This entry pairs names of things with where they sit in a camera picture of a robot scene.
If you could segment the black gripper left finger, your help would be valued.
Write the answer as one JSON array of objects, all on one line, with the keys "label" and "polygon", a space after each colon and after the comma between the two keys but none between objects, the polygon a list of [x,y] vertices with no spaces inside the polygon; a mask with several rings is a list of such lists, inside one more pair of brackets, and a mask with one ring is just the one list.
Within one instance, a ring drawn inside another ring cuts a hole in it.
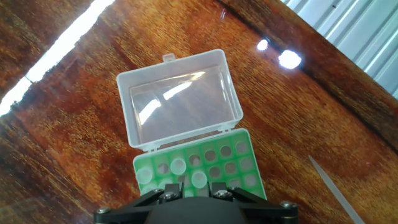
[{"label": "black gripper left finger", "polygon": [[93,214],[93,223],[127,224],[145,223],[157,205],[184,198],[184,183],[166,184],[164,188],[150,190],[122,207],[100,207]]}]

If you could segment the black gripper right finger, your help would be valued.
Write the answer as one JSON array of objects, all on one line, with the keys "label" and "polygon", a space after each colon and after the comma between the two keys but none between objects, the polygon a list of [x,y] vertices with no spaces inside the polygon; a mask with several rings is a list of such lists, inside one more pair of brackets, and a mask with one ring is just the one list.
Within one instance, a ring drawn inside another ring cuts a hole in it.
[{"label": "black gripper right finger", "polygon": [[246,223],[298,224],[296,203],[282,201],[271,203],[241,187],[227,187],[225,182],[208,183],[208,193],[213,199],[234,203],[242,212]]}]

